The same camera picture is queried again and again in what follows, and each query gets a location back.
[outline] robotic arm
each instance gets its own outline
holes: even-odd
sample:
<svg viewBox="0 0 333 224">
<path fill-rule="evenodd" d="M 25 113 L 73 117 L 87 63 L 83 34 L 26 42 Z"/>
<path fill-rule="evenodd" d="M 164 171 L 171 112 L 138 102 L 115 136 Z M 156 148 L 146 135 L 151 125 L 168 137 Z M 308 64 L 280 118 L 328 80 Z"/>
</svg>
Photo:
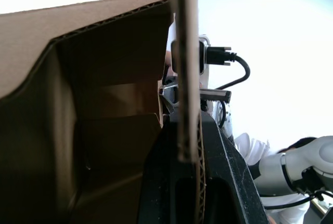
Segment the robotic arm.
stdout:
<svg viewBox="0 0 333 224">
<path fill-rule="evenodd" d="M 249 169 L 260 196 L 333 191 L 333 136 L 265 157 Z"/>
</svg>

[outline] bright background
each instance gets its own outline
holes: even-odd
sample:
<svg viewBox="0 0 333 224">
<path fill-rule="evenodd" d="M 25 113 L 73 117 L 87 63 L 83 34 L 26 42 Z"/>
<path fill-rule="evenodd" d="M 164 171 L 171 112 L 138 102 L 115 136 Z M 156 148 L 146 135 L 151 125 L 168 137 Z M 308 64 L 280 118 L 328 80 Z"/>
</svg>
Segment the bright background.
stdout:
<svg viewBox="0 0 333 224">
<path fill-rule="evenodd" d="M 0 0 L 0 13 L 84 1 L 93 0 Z M 333 0 L 199 0 L 199 33 L 251 67 L 230 88 L 235 136 L 246 131 L 279 149 L 333 135 Z M 209 87 L 242 75 L 237 64 L 211 66 Z"/>
</svg>

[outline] corrugated cardboard edge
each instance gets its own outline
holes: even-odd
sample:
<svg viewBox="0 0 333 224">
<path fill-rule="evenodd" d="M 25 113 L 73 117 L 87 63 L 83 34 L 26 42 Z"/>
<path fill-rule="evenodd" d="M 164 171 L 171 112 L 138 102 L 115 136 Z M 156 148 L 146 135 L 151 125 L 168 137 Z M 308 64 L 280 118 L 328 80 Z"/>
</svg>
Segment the corrugated cardboard edge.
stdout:
<svg viewBox="0 0 333 224">
<path fill-rule="evenodd" d="M 85 31 L 89 31 L 89 30 L 92 30 L 92 29 L 95 29 L 97 27 L 101 27 L 105 24 L 109 24 L 111 22 L 114 22 L 116 20 L 119 20 L 119 19 L 122 19 L 122 18 L 125 18 L 125 17 L 128 17 L 130 15 L 133 15 L 135 13 L 138 13 L 138 12 L 142 12 L 142 11 L 145 11 L 145 10 L 148 10 L 152 7 L 156 7 L 156 6 L 159 6 L 159 5 L 163 5 L 165 3 L 169 2 L 169 0 L 162 0 L 162 1 L 158 1 L 158 2 L 154 2 L 154 3 L 151 3 L 151 4 L 148 4 L 148 5 L 145 5 L 145 6 L 142 6 L 142 7 L 139 7 L 137 9 L 134 9 L 132 11 L 128 11 L 128 12 L 125 12 L 121 15 L 117 15 L 115 17 L 112 17 L 112 18 L 109 18 L 109 19 L 106 19 L 106 20 L 103 20 L 103 21 L 100 21 L 100 22 L 96 22 L 94 24 L 91 24 L 91 25 L 88 25 L 88 26 L 85 26 L 85 27 L 82 27 L 80 29 L 77 29 L 75 31 L 71 31 L 67 34 L 64 34 L 62 36 L 59 36 L 59 37 L 56 37 L 56 38 L 53 38 L 51 39 L 47 46 L 44 48 L 44 50 L 42 51 L 41 55 L 39 56 L 39 58 L 36 60 L 36 63 L 33 65 L 32 69 L 30 70 L 30 72 L 28 73 L 28 75 L 26 76 L 26 78 L 24 79 L 24 81 L 16 88 L 14 89 L 12 92 L 10 92 L 8 95 L 6 95 L 5 97 L 1 98 L 0 99 L 0 105 L 2 103 L 6 103 L 6 101 L 8 100 L 11 100 L 13 97 L 16 97 L 18 96 L 23 90 L 25 90 L 25 88 L 27 87 L 27 85 L 29 84 L 29 80 L 31 79 L 31 77 L 36 73 L 36 71 L 38 70 L 38 68 L 40 67 L 41 63 L 44 61 L 45 57 L 47 56 L 47 54 L 50 52 L 50 50 L 52 48 L 54 48 L 54 46 L 56 44 L 58 44 L 59 42 L 63 41 L 64 39 L 68 39 L 68 38 L 71 38 L 73 36 L 76 36 L 80 33 L 83 33 Z"/>
</svg>

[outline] cardboard box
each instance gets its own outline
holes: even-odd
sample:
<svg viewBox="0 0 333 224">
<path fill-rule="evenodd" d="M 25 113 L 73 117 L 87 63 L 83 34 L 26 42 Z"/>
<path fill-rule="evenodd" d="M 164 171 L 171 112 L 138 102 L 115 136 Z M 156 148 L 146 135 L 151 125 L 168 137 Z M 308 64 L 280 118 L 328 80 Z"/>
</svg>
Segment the cardboard box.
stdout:
<svg viewBox="0 0 333 224">
<path fill-rule="evenodd" d="M 0 15 L 1 223 L 135 223 L 170 4 Z"/>
</svg>

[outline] white shirt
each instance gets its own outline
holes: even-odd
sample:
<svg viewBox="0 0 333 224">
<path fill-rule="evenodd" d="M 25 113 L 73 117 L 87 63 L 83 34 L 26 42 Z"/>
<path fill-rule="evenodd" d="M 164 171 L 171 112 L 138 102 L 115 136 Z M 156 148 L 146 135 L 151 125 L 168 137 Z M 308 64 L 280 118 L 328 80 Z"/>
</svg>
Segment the white shirt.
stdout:
<svg viewBox="0 0 333 224">
<path fill-rule="evenodd" d="M 261 158 L 275 154 L 275 152 L 270 149 L 268 140 L 259 141 L 250 138 L 247 133 L 243 133 L 235 139 L 235 146 L 248 165 L 254 165 Z M 261 197 L 261 201 L 264 206 L 276 206 L 297 202 L 304 198 L 305 196 L 302 194 L 291 194 L 276 197 Z M 307 202 L 295 207 L 267 210 L 266 213 L 268 215 L 271 213 L 277 213 L 279 221 L 282 224 L 302 224 L 304 215 L 309 207 L 310 203 Z"/>
</svg>

